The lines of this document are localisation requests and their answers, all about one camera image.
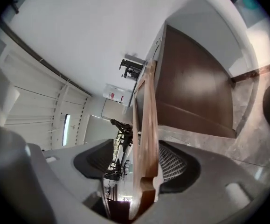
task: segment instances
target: marble floor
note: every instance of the marble floor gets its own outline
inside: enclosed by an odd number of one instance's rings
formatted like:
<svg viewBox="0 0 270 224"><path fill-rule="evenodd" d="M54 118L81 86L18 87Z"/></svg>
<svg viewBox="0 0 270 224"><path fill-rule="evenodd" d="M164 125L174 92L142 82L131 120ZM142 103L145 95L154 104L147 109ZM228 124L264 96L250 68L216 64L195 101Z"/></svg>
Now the marble floor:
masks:
<svg viewBox="0 0 270 224"><path fill-rule="evenodd" d="M233 128L236 139L228 139L159 126L159 139L190 145L225 155L270 184L270 126L263 116L263 94L270 86L270 72L236 83L232 90Z"/></svg>

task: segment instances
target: gray floor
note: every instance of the gray floor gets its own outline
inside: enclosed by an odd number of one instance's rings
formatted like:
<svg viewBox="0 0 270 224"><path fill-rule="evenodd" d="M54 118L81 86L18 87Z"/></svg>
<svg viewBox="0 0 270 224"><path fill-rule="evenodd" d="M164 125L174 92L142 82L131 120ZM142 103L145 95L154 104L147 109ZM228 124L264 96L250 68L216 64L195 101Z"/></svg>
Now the gray floor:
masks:
<svg viewBox="0 0 270 224"><path fill-rule="evenodd" d="M270 73L236 84L233 128L236 139L159 126L159 139L191 145L232 158L259 182L270 184L270 126L263 116L262 100L270 85Z"/></svg>

